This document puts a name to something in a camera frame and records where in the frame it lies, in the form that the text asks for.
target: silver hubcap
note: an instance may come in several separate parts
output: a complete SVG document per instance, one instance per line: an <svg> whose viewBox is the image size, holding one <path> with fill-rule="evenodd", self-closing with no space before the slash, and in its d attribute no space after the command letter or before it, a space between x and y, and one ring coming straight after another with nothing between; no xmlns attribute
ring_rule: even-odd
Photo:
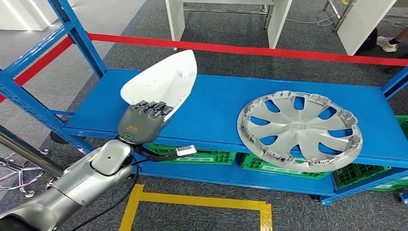
<svg viewBox="0 0 408 231"><path fill-rule="evenodd" d="M297 171L332 171L359 154L357 119L317 94L279 91L246 105L238 134L261 159Z"/></svg>

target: white plastic part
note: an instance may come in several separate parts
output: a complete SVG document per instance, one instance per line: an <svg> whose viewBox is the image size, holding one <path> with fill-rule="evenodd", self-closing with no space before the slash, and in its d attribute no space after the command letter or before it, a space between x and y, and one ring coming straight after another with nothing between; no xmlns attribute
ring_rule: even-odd
<svg viewBox="0 0 408 231"><path fill-rule="evenodd" d="M144 100L163 101L174 109L165 117L167 121L190 95L197 77L197 63L192 50L173 54L141 72L120 91L130 105Z"/></svg>

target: black cable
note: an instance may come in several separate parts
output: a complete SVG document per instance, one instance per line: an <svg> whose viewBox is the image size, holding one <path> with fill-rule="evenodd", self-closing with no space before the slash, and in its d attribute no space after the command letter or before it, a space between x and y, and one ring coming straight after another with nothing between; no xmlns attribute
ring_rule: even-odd
<svg viewBox="0 0 408 231"><path fill-rule="evenodd" d="M136 176L135 176L135 180L133 181L132 187L130 187L129 191L128 191L118 202L116 202L113 206L107 208L106 210L104 210L103 212L99 213L98 215L96 215L96 216L94 216L94 217L92 217L92 218L89 218L88 220L82 222L80 225L76 226L76 227L75 227L74 229L72 229L71 231L76 231L76 230L78 230L78 229L81 228L82 226L88 224L89 222L91 222L91 221L95 220L96 218L102 216L103 214L109 212L110 210L112 210L113 208L115 208L116 206L118 206L120 203L122 203L122 202L127 198L127 196L129 196L129 194L132 192L133 187L135 186L136 182L138 181L138 178L139 178L139 166L137 166L137 163L136 163Z"/></svg>

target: person's foot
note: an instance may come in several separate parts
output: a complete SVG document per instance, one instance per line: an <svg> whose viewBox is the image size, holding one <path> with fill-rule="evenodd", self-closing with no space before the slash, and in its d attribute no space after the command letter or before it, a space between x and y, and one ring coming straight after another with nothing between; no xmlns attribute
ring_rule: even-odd
<svg viewBox="0 0 408 231"><path fill-rule="evenodd" d="M385 52L395 52L399 44L390 44L391 39L392 38L378 36L377 45L380 46Z"/></svg>

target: wire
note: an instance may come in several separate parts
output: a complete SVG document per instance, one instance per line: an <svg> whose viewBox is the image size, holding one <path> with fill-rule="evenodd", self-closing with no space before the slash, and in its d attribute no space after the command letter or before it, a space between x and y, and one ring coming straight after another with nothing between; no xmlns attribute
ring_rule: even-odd
<svg viewBox="0 0 408 231"><path fill-rule="evenodd" d="M381 21L391 23L392 26L405 26L405 27L408 26L408 23L397 23L397 22L388 21L385 19L382 19Z"/></svg>
<svg viewBox="0 0 408 231"><path fill-rule="evenodd" d="M136 165L136 176L135 176L135 180L133 181L133 184L132 184L132 186L130 187L129 191L128 191L122 198L120 198L120 200L117 201L113 206L107 208L106 210L104 210L103 212L99 213L98 215L96 215L96 216L94 216L94 217L92 217L92 218L89 218L88 220L82 222L80 225L76 226L76 227L75 227L74 229L72 229L71 231L76 231L76 230L78 230L78 229L81 228L82 226L88 224L89 222L95 220L96 218L102 216L103 214L105 214L105 213L111 211L113 208L115 208L115 207L118 206L120 203L122 203L122 202L127 198L127 196L129 196L129 194L132 192L133 187L135 186L136 182L138 181L138 178L139 178L139 166Z"/></svg>
<svg viewBox="0 0 408 231"><path fill-rule="evenodd" d="M330 16L330 17L328 17L328 18L322 19L322 20L317 21L317 22L301 22L301 21L296 21L296 20L293 20L293 19L286 19L286 21L291 21L291 22L301 23L301 24L316 24L317 26L324 27L324 26L331 26L331 25L333 25L334 23L336 23L338 20L332 22L332 21L330 21L329 19L330 19L330 18L333 18L333 17L335 17L335 16L338 16L338 15L339 15L339 14L335 14L335 15L332 15L332 16Z"/></svg>
<svg viewBox="0 0 408 231"><path fill-rule="evenodd" d="M261 11L263 11L263 12L267 12L267 6L266 5L260 6L259 9L261 9ZM328 19L333 18L333 17L335 17L337 15L340 15L340 14L337 13L335 15L332 15L332 16L330 16L328 18L322 19L322 20L317 21L317 22L301 22L301 21L296 21L296 20L293 20L293 19L286 19L286 21L291 21L291 22L301 23L301 24L317 24L317 26L324 27L324 26L331 26L331 25L333 25L333 23L336 23L338 20L332 22L332 21L330 21Z"/></svg>

